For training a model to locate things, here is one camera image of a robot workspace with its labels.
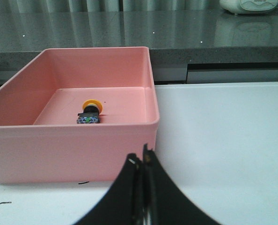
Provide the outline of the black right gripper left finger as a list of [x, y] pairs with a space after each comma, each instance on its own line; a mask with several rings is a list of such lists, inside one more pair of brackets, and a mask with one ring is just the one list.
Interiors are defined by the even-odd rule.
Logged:
[[136, 154], [128, 154], [124, 165], [102, 199], [77, 225], [143, 224], [143, 170]]

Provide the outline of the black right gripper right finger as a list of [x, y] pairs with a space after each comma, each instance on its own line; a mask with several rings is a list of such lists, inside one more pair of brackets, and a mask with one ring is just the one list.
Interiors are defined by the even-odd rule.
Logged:
[[155, 152], [143, 146], [143, 188], [149, 225], [218, 225], [172, 181]]

